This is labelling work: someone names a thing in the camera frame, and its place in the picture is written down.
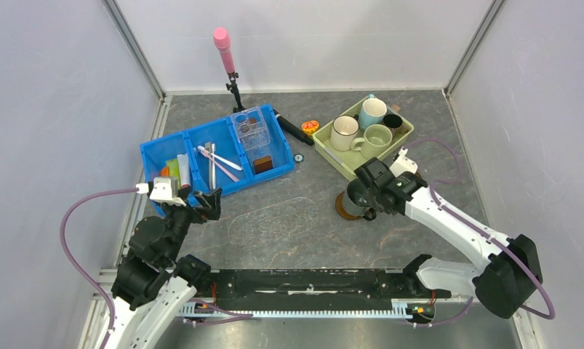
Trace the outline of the dark grey mug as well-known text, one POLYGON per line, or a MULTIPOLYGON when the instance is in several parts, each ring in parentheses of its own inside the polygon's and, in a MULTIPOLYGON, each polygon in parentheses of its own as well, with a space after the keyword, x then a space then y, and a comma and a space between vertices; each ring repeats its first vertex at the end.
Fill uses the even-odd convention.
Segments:
POLYGON ((369 205, 364 194, 344 190, 335 204, 337 213, 345 220, 373 221, 377 218, 376 211, 369 205))

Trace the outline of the white toothpaste tube red cap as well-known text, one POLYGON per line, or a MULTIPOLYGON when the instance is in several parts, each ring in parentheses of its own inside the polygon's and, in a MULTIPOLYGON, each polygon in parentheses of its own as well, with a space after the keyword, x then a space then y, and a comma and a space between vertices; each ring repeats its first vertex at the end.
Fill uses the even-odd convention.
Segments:
POLYGON ((177 155, 180 186, 182 188, 190 185, 191 182, 191 170, 188 155, 186 153, 177 155))

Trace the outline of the green toothpaste tube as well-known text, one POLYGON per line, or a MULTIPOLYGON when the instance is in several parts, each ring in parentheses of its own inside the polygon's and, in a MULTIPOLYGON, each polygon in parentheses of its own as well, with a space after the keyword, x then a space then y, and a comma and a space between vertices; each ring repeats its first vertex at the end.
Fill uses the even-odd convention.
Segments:
POLYGON ((176 178, 178 181, 180 181, 180 167, 179 167, 179 163, 178 163, 178 158, 168 160, 166 167, 167 167, 167 175, 169 177, 176 178))

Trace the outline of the clear plastic toothbrush holder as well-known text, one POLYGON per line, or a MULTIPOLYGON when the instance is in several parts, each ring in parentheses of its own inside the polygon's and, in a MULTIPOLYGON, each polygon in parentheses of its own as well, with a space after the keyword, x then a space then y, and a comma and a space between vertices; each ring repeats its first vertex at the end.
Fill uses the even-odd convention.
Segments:
POLYGON ((237 138, 246 152, 256 151, 271 143, 271 136, 260 107, 231 114, 237 138))

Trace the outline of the brown oval wooden tray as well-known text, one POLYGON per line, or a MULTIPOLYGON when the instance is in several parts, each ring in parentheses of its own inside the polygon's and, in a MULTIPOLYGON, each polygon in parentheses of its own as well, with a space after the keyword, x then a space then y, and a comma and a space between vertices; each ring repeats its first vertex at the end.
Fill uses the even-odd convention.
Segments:
POLYGON ((335 210, 345 220, 359 220, 369 208, 354 203, 346 192, 341 192, 335 199, 335 210))

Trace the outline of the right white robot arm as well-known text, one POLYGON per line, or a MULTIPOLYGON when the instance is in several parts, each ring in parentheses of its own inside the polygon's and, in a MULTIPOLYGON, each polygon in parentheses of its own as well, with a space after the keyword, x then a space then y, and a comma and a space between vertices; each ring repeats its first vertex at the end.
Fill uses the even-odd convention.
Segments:
POLYGON ((414 169, 372 158, 356 169, 345 194, 356 207, 400 214, 424 225, 467 257, 461 263, 419 256, 403 277, 405 291, 413 297, 430 289, 467 295, 500 318, 527 310, 526 301, 543 283, 535 242, 482 225, 441 197, 414 169))

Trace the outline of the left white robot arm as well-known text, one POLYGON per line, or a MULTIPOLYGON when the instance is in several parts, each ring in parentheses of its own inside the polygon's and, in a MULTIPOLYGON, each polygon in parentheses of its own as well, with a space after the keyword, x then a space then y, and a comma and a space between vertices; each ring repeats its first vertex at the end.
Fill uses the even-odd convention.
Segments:
POLYGON ((211 266, 192 254, 180 256, 180 248, 192 225, 219 219, 221 188, 204 193, 159 177, 137 184, 136 191, 148 195, 164 216, 135 226, 106 300, 111 328, 101 348, 153 348, 181 307, 212 286, 211 266))

